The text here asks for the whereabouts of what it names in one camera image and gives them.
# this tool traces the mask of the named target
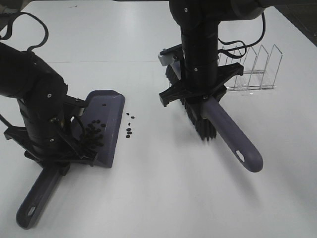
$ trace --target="handle hole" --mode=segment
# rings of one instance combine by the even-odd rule
[[[36,207],[31,207],[31,208],[30,208],[30,210],[29,210],[29,212],[28,212],[28,217],[31,217],[31,216],[33,215],[33,213],[34,213],[34,211],[35,211],[35,208],[36,208]]]
[[[242,160],[242,162],[244,163],[245,160],[244,160],[243,154],[241,154],[241,152],[240,152],[239,150],[236,151],[236,154],[237,154],[237,156],[240,158],[240,160]]]

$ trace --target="brush handle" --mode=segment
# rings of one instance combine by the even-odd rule
[[[214,97],[209,97],[202,104],[201,116],[213,124],[246,169],[259,172],[263,168],[263,159],[257,148]]]

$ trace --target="table surface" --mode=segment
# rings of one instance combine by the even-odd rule
[[[180,43],[167,2],[35,1],[25,11],[47,24],[50,39],[35,53],[63,76],[69,95],[112,89],[126,104],[113,168],[72,165],[28,231],[15,214],[41,168],[0,137],[0,237],[316,237],[317,48],[278,11],[266,10],[263,40],[284,53],[277,88],[221,100],[264,158],[257,174],[220,136],[202,142],[179,102],[161,105],[168,82],[157,54]],[[260,19],[220,25],[223,40],[260,34]],[[23,50],[42,35],[21,17],[7,43]],[[0,108],[23,124],[15,100],[2,97]]]

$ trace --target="white table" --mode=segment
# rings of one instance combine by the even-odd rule
[[[276,90],[221,101],[261,152],[258,174],[220,136],[202,142],[180,103],[160,104],[168,83],[157,54],[180,41],[166,2],[35,1],[25,11],[48,25],[50,39],[35,52],[64,77],[69,95],[113,89],[126,104],[113,168],[73,165],[28,231],[15,214],[41,168],[0,137],[0,237],[316,236],[317,48],[275,9],[266,11],[264,44],[284,52]],[[259,19],[222,23],[220,35],[252,42],[258,26]],[[21,18],[14,32],[8,44],[25,49],[41,28]],[[15,100],[1,97],[0,106],[22,125]]]

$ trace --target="clear acrylic rack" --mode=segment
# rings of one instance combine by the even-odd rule
[[[233,53],[242,54],[240,50]],[[235,76],[225,84],[228,91],[274,89],[282,58],[283,53],[276,45],[273,45],[270,53],[261,45],[258,51],[253,47],[248,48],[241,59],[232,59],[220,54],[218,65],[238,62],[244,66],[243,76]]]

